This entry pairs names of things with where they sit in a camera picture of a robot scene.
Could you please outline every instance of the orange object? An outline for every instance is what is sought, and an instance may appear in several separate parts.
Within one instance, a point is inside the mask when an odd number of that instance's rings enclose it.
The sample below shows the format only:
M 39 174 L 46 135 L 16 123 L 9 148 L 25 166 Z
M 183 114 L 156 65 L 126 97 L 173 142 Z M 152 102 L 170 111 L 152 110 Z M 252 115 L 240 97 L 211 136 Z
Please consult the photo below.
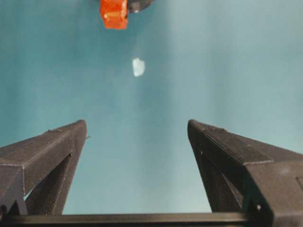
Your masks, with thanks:
M 126 29 L 127 0 L 100 0 L 100 15 L 106 28 Z

